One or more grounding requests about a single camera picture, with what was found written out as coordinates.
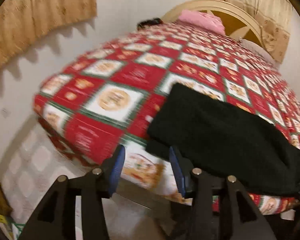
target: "red and white patterned bedspread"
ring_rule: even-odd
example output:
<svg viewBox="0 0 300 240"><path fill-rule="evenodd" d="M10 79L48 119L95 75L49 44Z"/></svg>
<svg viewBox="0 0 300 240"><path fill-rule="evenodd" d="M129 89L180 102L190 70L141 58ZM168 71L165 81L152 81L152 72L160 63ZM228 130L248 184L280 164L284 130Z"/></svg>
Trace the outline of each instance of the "red and white patterned bedspread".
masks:
<svg viewBox="0 0 300 240"><path fill-rule="evenodd" d="M94 166L121 142L126 146L123 178L189 204L177 193L170 164L144 150L149 122L175 82L260 116L300 148L300 103L271 64L228 37L174 23L79 56L43 83L34 110L69 159ZM251 197L263 214L282 212L294 202Z"/></svg>

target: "bed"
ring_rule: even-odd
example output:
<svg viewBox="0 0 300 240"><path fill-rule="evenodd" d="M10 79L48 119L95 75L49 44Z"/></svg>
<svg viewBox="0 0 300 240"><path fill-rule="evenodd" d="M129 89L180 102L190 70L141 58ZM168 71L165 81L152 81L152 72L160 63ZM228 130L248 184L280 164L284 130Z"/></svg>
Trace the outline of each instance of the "bed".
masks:
<svg viewBox="0 0 300 240"><path fill-rule="evenodd" d="M183 9L220 17L228 36L175 23ZM122 143L123 179L191 204L178 193L170 163L145 151L146 129L175 82L258 115L300 148L296 95L274 66L238 43L245 38L262 46L261 28L250 15L223 1L195 0L162 20L78 56L42 83L34 111L61 154L89 170ZM264 215L296 204L294 198L250 196Z"/></svg>

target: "white wall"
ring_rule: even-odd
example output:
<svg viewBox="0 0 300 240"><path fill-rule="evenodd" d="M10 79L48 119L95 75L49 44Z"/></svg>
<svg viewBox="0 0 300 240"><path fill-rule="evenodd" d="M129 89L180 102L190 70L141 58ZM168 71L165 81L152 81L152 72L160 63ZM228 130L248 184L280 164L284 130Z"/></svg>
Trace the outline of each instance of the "white wall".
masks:
<svg viewBox="0 0 300 240"><path fill-rule="evenodd" d="M290 24L291 36L279 71L300 101L300 16L295 9Z"/></svg>
<svg viewBox="0 0 300 240"><path fill-rule="evenodd" d="M0 160L32 113L32 96L44 78L78 54L134 30L140 20L161 17L184 1L97 0L97 18L56 30L9 62L0 72Z"/></svg>

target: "metal bolt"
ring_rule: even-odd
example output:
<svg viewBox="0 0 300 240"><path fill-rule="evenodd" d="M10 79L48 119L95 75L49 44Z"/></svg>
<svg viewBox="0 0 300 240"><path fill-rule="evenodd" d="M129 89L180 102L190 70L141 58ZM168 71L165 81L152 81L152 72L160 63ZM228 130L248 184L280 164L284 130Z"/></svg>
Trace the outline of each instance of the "metal bolt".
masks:
<svg viewBox="0 0 300 240"><path fill-rule="evenodd" d="M233 175L228 176L228 180L232 183L235 183L237 181L237 178Z"/></svg>
<svg viewBox="0 0 300 240"><path fill-rule="evenodd" d="M58 177L59 182L64 182L64 181L66 181L66 179L67 179L67 177L65 175L61 175Z"/></svg>
<svg viewBox="0 0 300 240"><path fill-rule="evenodd" d="M94 175L99 175L101 172L102 172L102 169L100 169L100 168L95 168L95 169L92 170L92 173Z"/></svg>
<svg viewBox="0 0 300 240"><path fill-rule="evenodd" d="M200 168L193 168L192 173L195 175L200 175L202 173L202 170Z"/></svg>

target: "beige curtain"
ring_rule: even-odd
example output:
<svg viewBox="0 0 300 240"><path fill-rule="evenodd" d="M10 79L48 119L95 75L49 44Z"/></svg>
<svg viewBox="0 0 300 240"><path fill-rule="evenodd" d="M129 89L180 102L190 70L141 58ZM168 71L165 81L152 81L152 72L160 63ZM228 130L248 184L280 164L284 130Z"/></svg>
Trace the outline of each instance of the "beige curtain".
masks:
<svg viewBox="0 0 300 240"><path fill-rule="evenodd" d="M49 31L97 15L96 0L5 0L0 7L0 68Z"/></svg>
<svg viewBox="0 0 300 240"><path fill-rule="evenodd" d="M260 24L268 53L280 63L290 37L292 5L289 0L222 0L246 11Z"/></svg>

